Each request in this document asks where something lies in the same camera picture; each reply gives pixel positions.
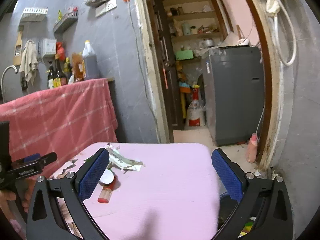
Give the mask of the left hand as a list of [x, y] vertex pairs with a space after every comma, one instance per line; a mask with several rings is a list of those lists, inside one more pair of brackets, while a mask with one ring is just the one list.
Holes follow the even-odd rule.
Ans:
[[[25, 183], [28, 185], [28, 188], [25, 191], [24, 200], [22, 200], [22, 206], [24, 211], [28, 213], [31, 196], [32, 196], [36, 181], [33, 179], [26, 179]], [[6, 219], [7, 220], [15, 219], [15, 216], [10, 210], [9, 203], [14, 202], [16, 200], [16, 194], [8, 190], [1, 190], [0, 195], [1, 195], [1, 210], [3, 211]]]

